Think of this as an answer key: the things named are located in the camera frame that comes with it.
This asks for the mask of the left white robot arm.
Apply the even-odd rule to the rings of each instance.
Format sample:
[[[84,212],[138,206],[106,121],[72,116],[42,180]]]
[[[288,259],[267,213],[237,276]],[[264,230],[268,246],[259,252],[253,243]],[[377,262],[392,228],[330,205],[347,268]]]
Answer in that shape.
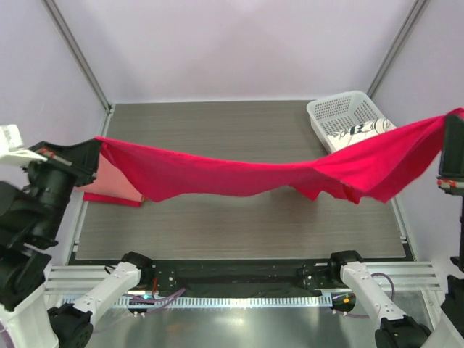
[[[29,184],[1,182],[1,337],[8,347],[85,347],[102,315],[133,288],[153,284],[153,262],[135,252],[73,304],[47,308],[46,266],[73,189],[96,178],[102,143],[1,145],[1,163],[21,167]]]

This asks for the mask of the crimson red t shirt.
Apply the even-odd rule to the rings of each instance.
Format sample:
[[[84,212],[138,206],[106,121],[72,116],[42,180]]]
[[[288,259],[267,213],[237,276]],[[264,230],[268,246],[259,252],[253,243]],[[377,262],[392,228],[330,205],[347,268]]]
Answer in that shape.
[[[325,192],[359,203],[386,203],[418,178],[442,150],[445,116],[374,136],[309,162],[266,164],[200,157],[97,137],[101,154],[153,202],[184,194],[249,197],[289,186],[308,199]]]

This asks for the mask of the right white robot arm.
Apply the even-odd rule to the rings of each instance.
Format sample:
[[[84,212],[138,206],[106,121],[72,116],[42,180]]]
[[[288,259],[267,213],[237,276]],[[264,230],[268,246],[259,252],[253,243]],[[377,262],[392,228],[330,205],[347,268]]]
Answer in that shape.
[[[437,186],[446,194],[463,196],[463,117],[457,112],[445,117]],[[395,305],[373,279],[357,252],[331,254],[326,272],[331,284],[348,286],[364,307],[376,328],[377,347],[463,346],[463,279],[447,276],[442,313],[431,331]]]

